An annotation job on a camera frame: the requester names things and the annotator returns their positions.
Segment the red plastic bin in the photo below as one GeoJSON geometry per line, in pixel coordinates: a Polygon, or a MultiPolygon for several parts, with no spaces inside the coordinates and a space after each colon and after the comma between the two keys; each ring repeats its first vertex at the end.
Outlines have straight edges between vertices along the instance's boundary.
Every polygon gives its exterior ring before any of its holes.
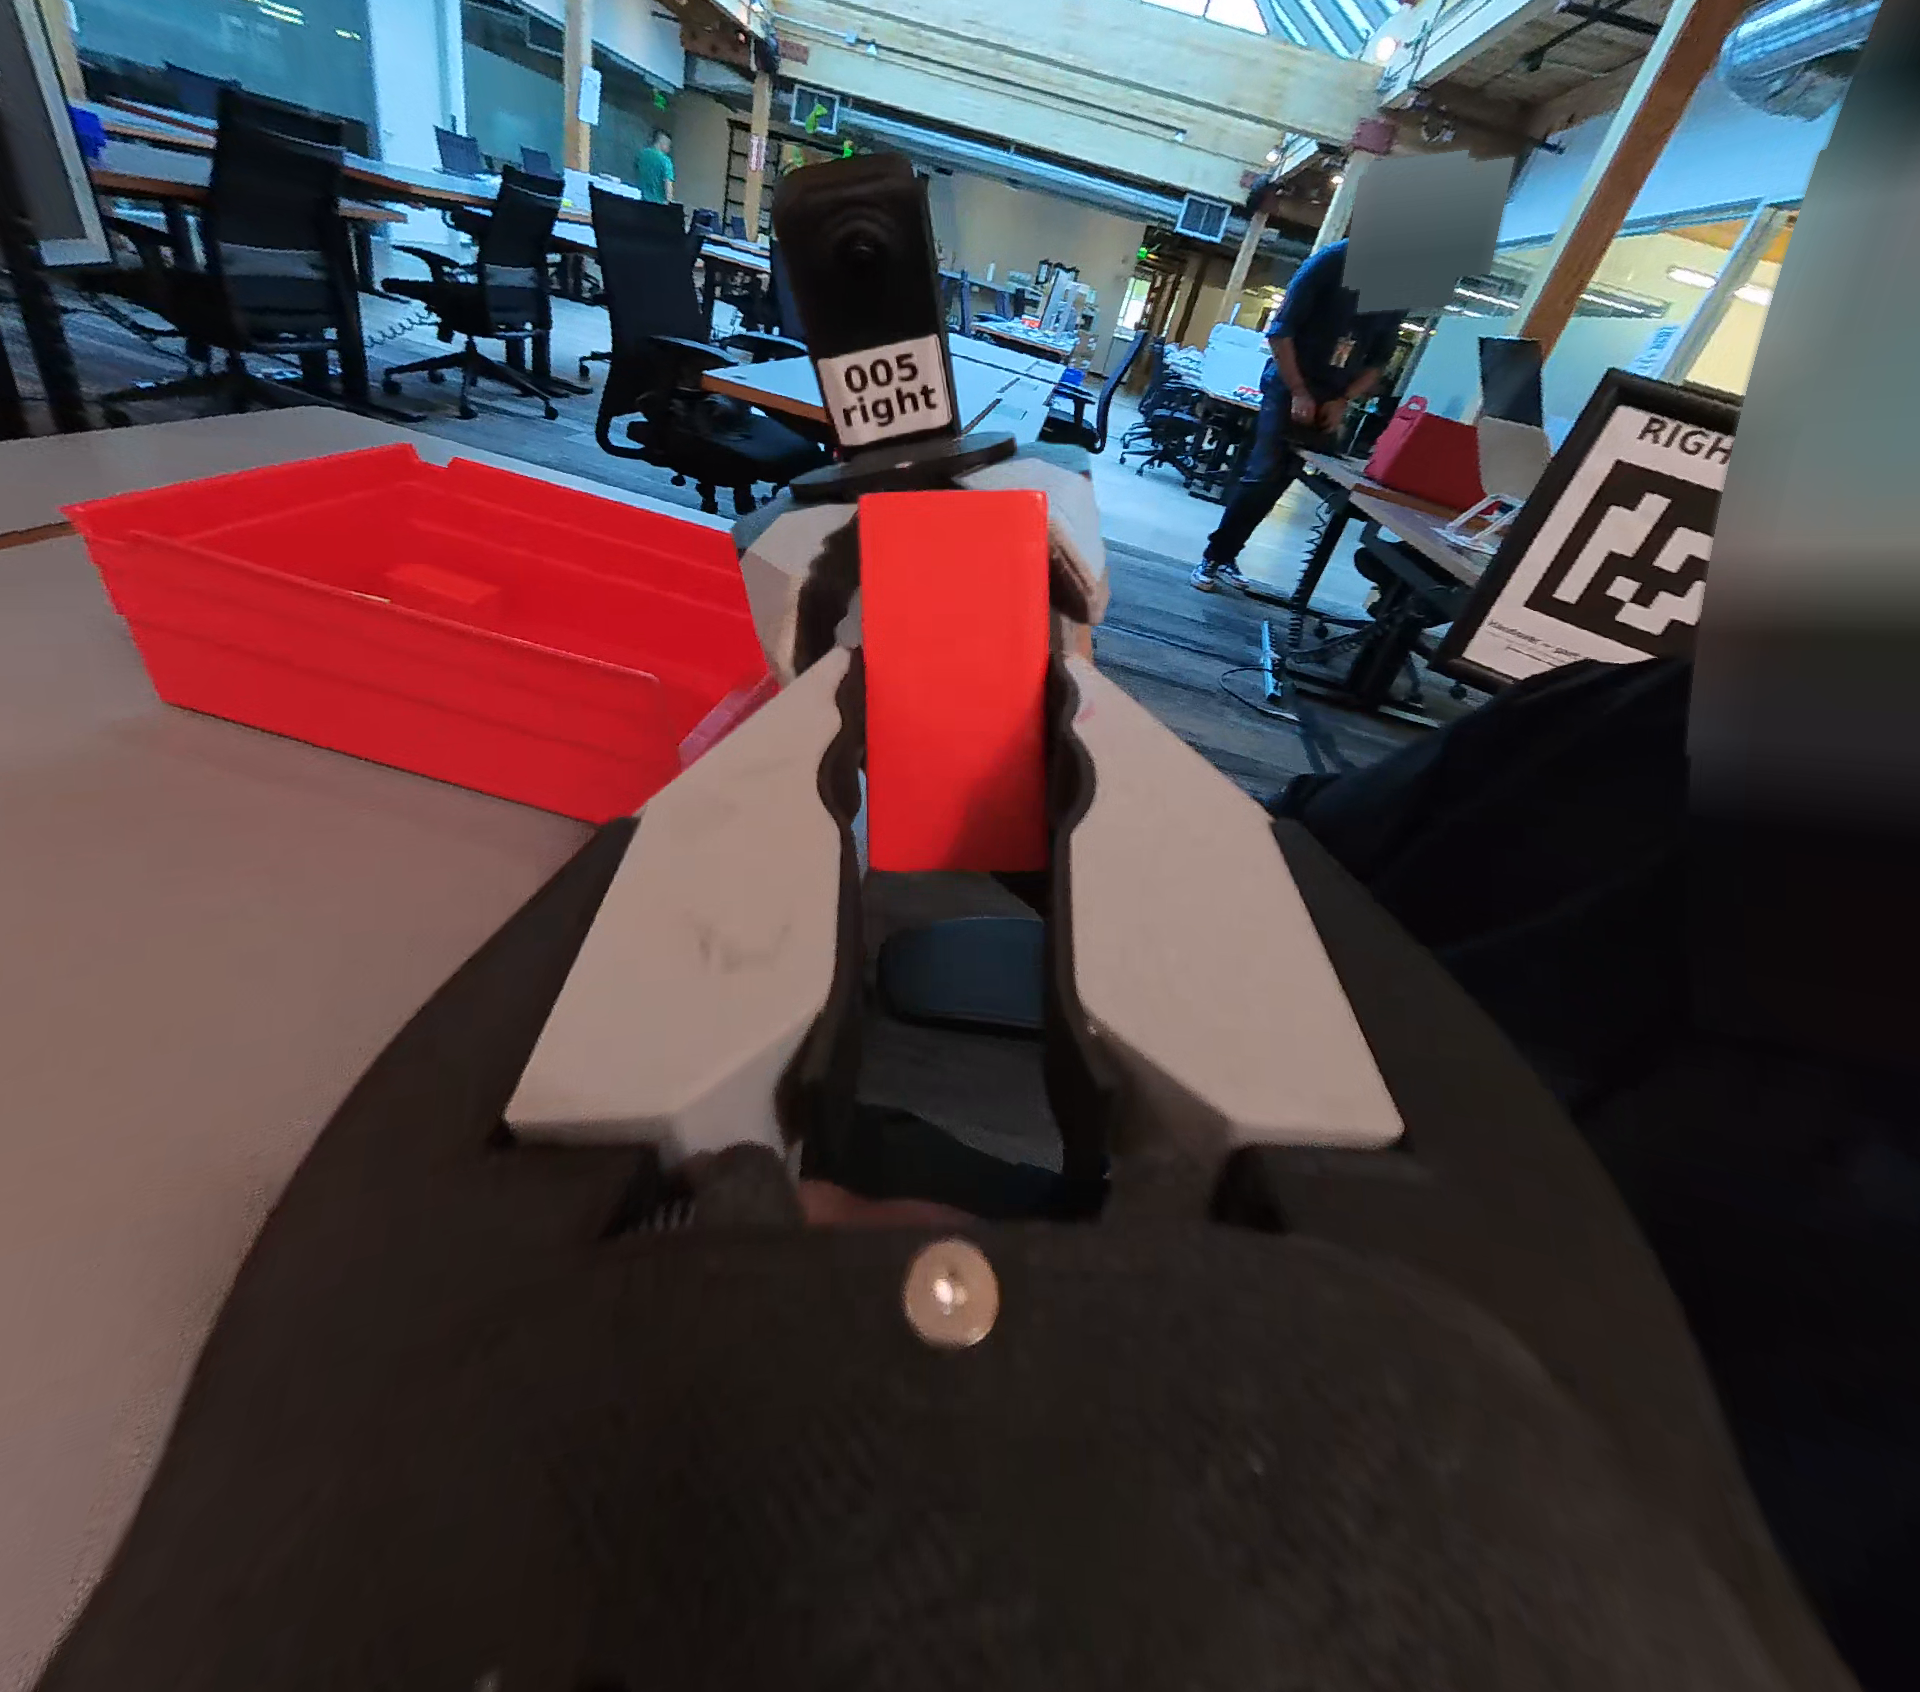
{"type": "Polygon", "coordinates": [[[591,823],[776,691],[732,537],[405,442],[67,504],[157,696],[591,823]],[[494,582],[388,597],[423,561],[494,582]]]}

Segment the black office chair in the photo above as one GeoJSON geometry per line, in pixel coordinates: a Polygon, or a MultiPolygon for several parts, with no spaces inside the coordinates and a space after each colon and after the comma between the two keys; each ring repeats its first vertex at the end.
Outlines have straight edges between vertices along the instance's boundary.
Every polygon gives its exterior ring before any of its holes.
{"type": "Polygon", "coordinates": [[[458,349],[452,360],[388,364],[381,379],[387,394],[399,394],[403,378],[440,382],[452,364],[458,365],[456,415],[464,422],[476,417],[475,388],[481,382],[501,383],[536,402],[549,422],[561,415],[558,395],[585,394],[579,379],[551,372],[551,251],[562,206],[564,182],[558,175],[507,167],[470,259],[419,243],[397,246],[399,254],[419,259],[426,273],[387,277],[383,296],[423,307],[438,337],[458,349]]]}
{"type": "Polygon", "coordinates": [[[197,263],[175,258],[159,311],[194,360],[292,355],[301,382],[372,404],[362,288],[343,216],[354,125],[333,114],[223,82],[200,206],[197,263]]]}
{"type": "Polygon", "coordinates": [[[606,185],[588,191],[610,358],[595,442],[687,481],[706,514],[720,491],[739,515],[756,487],[786,487],[825,462],[822,447],[768,411],[711,391],[704,378],[732,367],[709,339],[694,263],[703,250],[684,214],[666,202],[606,185]]]}

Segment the black and white marker board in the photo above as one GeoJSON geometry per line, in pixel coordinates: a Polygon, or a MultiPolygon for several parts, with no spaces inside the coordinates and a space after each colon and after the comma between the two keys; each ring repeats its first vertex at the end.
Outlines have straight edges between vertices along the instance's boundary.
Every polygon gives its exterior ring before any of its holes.
{"type": "Polygon", "coordinates": [[[1496,691],[1693,655],[1743,402],[1611,367],[1437,647],[1496,691]]]}

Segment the white open box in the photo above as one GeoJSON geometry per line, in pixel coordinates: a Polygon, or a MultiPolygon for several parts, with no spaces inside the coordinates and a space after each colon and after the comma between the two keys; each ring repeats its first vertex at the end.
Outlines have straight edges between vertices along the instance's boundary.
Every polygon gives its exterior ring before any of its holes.
{"type": "Polygon", "coordinates": [[[1490,494],[1531,487],[1552,456],[1542,379],[1536,339],[1504,334],[1479,339],[1479,472],[1490,494]]]}

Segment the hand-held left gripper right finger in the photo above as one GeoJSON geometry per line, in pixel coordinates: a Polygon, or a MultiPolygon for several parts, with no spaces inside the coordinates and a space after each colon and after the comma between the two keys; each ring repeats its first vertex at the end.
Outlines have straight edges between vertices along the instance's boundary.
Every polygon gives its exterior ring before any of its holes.
{"type": "Polygon", "coordinates": [[[1047,837],[1047,1089],[1071,1177],[1400,1141],[1270,815],[1069,652],[1047,678],[1047,837]]]}

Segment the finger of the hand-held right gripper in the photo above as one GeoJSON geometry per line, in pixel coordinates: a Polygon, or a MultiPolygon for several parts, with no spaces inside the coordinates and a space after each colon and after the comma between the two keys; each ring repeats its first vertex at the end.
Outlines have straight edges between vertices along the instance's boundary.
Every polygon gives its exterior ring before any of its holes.
{"type": "Polygon", "coordinates": [[[1097,630],[1113,603],[1103,514],[1088,474],[1061,463],[1047,463],[1045,474],[1050,603],[1061,619],[1061,647],[1093,662],[1097,630]]]}
{"type": "Polygon", "coordinates": [[[734,523],[732,544],[781,690],[828,652],[862,643],[858,504],[804,504],[781,491],[734,523]]]}

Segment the person's right forearm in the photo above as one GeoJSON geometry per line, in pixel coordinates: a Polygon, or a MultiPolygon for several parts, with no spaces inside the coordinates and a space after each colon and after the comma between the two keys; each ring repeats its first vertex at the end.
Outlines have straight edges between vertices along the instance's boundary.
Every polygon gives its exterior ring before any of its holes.
{"type": "Polygon", "coordinates": [[[1693,675],[1691,657],[1574,662],[1267,801],[1574,1113],[1649,1077],[1686,1036],[1693,675]]]}

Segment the grey top office desk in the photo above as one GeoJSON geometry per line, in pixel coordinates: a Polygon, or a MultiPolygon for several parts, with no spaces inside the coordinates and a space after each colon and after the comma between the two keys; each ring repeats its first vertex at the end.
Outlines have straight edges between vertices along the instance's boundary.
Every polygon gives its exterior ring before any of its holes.
{"type": "Polygon", "coordinates": [[[1078,443],[1045,442],[1048,400],[1064,376],[1059,353],[1035,344],[1004,346],[954,334],[948,339],[952,430],[878,438],[853,450],[838,436],[814,360],[756,360],[711,369],[703,383],[749,407],[778,415],[828,445],[828,462],[791,481],[802,504],[853,502],[886,489],[934,489],[983,478],[1015,462],[1045,463],[1088,478],[1093,453],[1078,443]]]}

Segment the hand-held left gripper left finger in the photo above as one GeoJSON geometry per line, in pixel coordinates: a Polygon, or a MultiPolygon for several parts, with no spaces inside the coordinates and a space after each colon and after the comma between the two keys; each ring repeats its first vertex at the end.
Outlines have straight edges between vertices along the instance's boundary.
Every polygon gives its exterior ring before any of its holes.
{"type": "Polygon", "coordinates": [[[864,863],[861,783],[838,801],[822,785],[855,675],[834,647],[642,809],[504,1106],[519,1139],[668,1163],[794,1146],[783,1084],[828,1007],[864,863]]]}

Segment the wooden office desk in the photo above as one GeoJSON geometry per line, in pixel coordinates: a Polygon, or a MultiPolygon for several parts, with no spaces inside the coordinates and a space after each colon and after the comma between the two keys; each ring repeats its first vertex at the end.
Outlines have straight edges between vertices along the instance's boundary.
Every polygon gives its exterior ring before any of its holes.
{"type": "MultiPolygon", "coordinates": [[[[129,386],[109,394],[115,417],[122,407],[141,400],[178,397],[194,390],[223,395],[236,409],[255,404],[290,402],[294,388],[325,402],[353,405],[337,391],[314,390],[301,379],[301,365],[292,355],[272,353],[249,358],[246,369],[228,372],[225,353],[206,353],[194,360],[184,335],[161,311],[161,288],[167,268],[181,258],[194,265],[200,255],[200,206],[213,169],[217,129],[181,124],[136,120],[132,114],[107,109],[107,143],[101,159],[90,167],[96,196],[109,207],[109,231],[135,250],[136,263],[107,282],[127,301],[159,315],[181,339],[186,353],[186,373],[178,379],[129,386]]],[[[343,216],[348,220],[353,263],[361,288],[359,309],[372,290],[372,227],[397,224],[401,199],[410,196],[405,182],[372,159],[346,150],[346,183],[343,216]]]]}

